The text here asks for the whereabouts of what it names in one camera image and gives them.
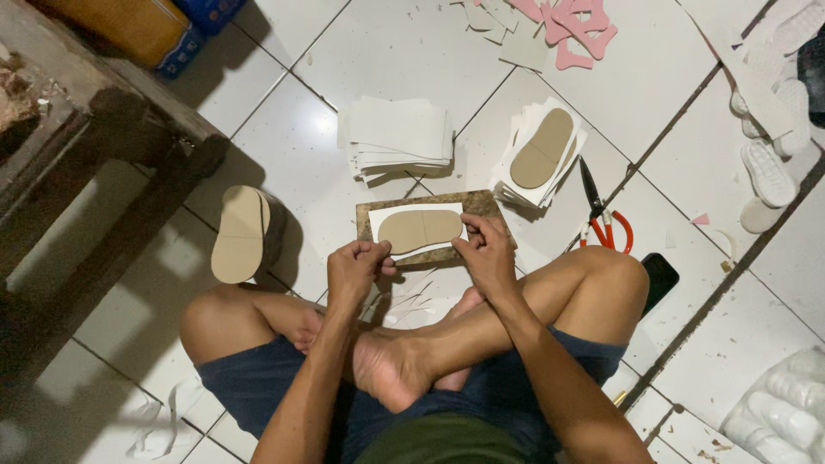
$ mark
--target smartphone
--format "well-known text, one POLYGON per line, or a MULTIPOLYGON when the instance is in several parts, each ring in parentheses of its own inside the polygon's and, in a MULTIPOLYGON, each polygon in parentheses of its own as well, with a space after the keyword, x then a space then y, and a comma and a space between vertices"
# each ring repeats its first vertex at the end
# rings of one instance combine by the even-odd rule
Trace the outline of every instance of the smartphone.
POLYGON ((648 272, 648 278, 650 279, 648 301, 644 304, 644 311, 642 311, 642 317, 644 317, 676 286, 679 282, 679 273, 659 253, 651 253, 645 256, 642 260, 642 266, 648 272))

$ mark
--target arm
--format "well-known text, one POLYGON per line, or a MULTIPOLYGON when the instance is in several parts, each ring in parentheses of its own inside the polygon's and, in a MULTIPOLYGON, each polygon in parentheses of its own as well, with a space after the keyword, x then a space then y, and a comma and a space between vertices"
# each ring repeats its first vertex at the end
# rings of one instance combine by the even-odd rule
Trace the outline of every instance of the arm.
POLYGON ((490 221, 462 215, 480 235, 453 245, 513 341, 547 424, 577 463, 653 462, 624 416, 536 318, 516 286, 513 250, 490 221))
POLYGON ((352 331, 373 278, 395 274, 389 242, 352 242, 329 255, 329 307, 318 336, 269 420, 250 464, 322 462, 352 331))

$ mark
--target red-handled scissors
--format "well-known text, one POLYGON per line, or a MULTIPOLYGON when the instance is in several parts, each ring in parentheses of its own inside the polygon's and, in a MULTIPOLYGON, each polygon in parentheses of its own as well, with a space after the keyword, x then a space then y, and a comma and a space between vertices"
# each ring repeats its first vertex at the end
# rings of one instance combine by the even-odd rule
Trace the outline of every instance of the red-handled scissors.
POLYGON ((609 211, 601 204, 599 191, 596 190, 596 183, 593 182, 590 169, 581 156, 578 159, 578 165, 582 170, 582 182, 584 183, 584 192, 587 194, 587 202, 590 203, 590 220, 582 224, 582 232, 579 235, 578 241, 579 246, 587 245, 587 234, 592 227, 601 246, 616 249, 615 243, 613 242, 613 224, 611 220, 611 217, 613 217, 625 228, 625 234, 627 235, 625 251, 622 253, 630 253, 630 250, 633 248, 633 229, 630 227, 630 223, 618 211, 609 211), (604 232, 601 231, 601 227, 599 226, 599 216, 601 216, 601 221, 605 224, 604 232))

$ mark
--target pink foam scrap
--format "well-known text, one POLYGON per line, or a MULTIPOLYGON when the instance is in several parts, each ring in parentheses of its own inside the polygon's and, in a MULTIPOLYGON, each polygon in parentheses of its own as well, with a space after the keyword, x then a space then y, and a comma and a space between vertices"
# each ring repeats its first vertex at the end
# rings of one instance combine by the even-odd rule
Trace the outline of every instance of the pink foam scrap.
POLYGON ((545 19, 541 14, 541 8, 535 4, 534 0, 507 0, 507 2, 535 22, 542 22, 545 19))
POLYGON ((568 39, 562 39, 559 41, 559 44, 556 45, 556 69, 562 71, 572 66, 593 69, 593 58, 574 54, 567 47, 567 41, 568 39))
POLYGON ((613 39, 619 29, 614 25, 609 25, 601 34, 596 37, 590 37, 587 32, 581 27, 581 22, 577 19, 575 21, 567 20, 563 24, 564 28, 573 34, 573 37, 579 41, 584 48, 590 52, 595 59, 602 59, 605 57, 605 48, 607 44, 613 39))
POLYGON ((708 217, 708 213, 704 213, 703 215, 698 215, 693 218, 693 220, 691 220, 691 224, 709 225, 710 218, 708 217))
POLYGON ((585 32, 603 31, 611 24, 611 19, 605 13, 604 0, 592 0, 590 17, 582 22, 585 32))
POLYGON ((573 0, 573 5, 570 7, 571 13, 589 12, 593 8, 592 0, 573 0))
POLYGON ((553 20, 554 9, 549 2, 542 3, 540 10, 541 16, 544 18, 544 39, 547 40, 548 44, 558 44, 560 40, 570 36, 570 31, 553 20))

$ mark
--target person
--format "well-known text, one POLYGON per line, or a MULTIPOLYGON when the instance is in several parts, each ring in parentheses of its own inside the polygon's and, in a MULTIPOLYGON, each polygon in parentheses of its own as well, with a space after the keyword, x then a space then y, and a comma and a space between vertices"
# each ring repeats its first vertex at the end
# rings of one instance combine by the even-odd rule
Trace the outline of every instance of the person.
POLYGON ((397 270, 391 244, 328 258, 328 307, 221 285, 183 312, 204 386, 259 439, 251 463, 653 462, 604 395, 639 321, 648 277, 600 246, 516 280, 500 220, 463 214, 453 239, 474 286, 436 324, 357 320, 397 270))

